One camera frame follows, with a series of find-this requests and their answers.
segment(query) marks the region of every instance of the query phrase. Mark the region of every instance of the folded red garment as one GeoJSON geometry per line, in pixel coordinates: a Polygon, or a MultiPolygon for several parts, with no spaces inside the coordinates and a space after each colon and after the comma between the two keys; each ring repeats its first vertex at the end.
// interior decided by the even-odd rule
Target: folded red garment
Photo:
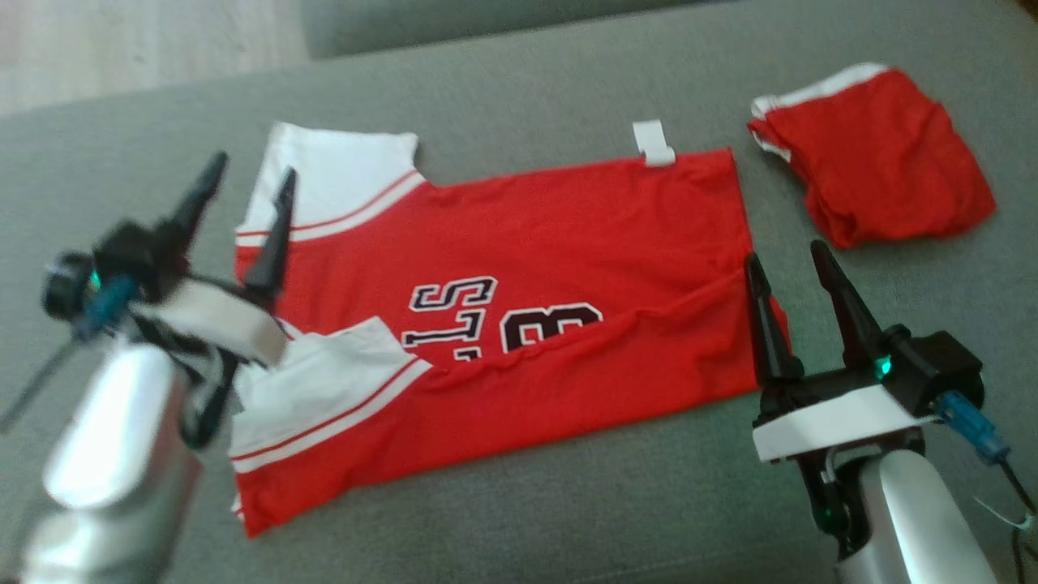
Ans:
{"type": "Polygon", "coordinates": [[[944,106],[904,73],[861,63],[785,95],[754,100],[749,132],[808,185],[807,205],[838,247],[949,237],[994,198],[944,106]]]}

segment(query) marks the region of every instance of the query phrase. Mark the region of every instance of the gray couch cushion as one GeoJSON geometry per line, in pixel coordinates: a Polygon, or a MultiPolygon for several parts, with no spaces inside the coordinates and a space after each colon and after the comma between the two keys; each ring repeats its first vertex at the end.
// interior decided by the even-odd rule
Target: gray couch cushion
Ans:
{"type": "MultiPolygon", "coordinates": [[[[0,121],[2,404],[65,334],[37,307],[42,266],[116,217],[166,212],[209,154],[233,154],[194,260],[229,275],[241,218],[275,119],[413,131],[435,183],[634,155],[630,121],[661,117],[679,150],[732,145],[755,242],[809,368],[839,364],[838,332],[808,252],[803,187],[746,134],[749,100],[853,62],[903,67],[941,101],[1000,203],[948,241],[841,253],[881,324],[948,330],[985,363],[987,412],[1038,485],[1038,27],[989,0],[770,0],[364,55],[276,75],[42,110],[0,121]]],[[[10,558],[43,461],[97,356],[59,376],[0,439],[0,551],[10,558]]],[[[360,489],[254,541],[228,512],[226,437],[207,473],[170,582],[832,581],[793,465],[754,452],[747,396],[667,419],[360,489]]],[[[1003,573],[1018,510],[1001,476],[943,428],[930,457],[1003,573]]]]}
{"type": "Polygon", "coordinates": [[[693,1],[303,0],[300,7],[306,47],[323,59],[693,1]]]}

